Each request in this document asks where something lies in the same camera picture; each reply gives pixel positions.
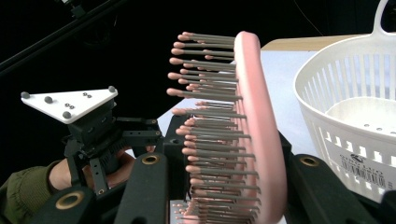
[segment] basket handle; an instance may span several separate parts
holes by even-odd
[[[387,5],[387,3],[388,0],[381,0],[378,4],[375,13],[374,29],[372,35],[390,35],[390,33],[384,31],[384,29],[381,26],[382,14],[385,10],[385,6]]]

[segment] white basket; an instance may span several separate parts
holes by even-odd
[[[294,90],[319,156],[346,187],[380,202],[396,189],[396,35],[381,26],[334,43],[298,71]]]

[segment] green sleeve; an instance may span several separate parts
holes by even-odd
[[[36,166],[13,173],[0,188],[0,223],[29,223],[51,197],[49,166]]]

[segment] hairbrush bristle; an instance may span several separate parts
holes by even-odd
[[[170,63],[182,65],[168,77],[186,90],[169,95],[204,99],[177,134],[186,142],[191,199],[177,219],[183,223],[277,223],[287,200],[286,168],[266,89],[257,36],[183,32]]]

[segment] barcode label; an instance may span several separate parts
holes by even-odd
[[[353,175],[365,179],[367,182],[378,185],[381,188],[386,188],[386,181],[383,175],[372,172],[371,170],[361,168],[357,165],[351,164],[342,160],[343,167]]]

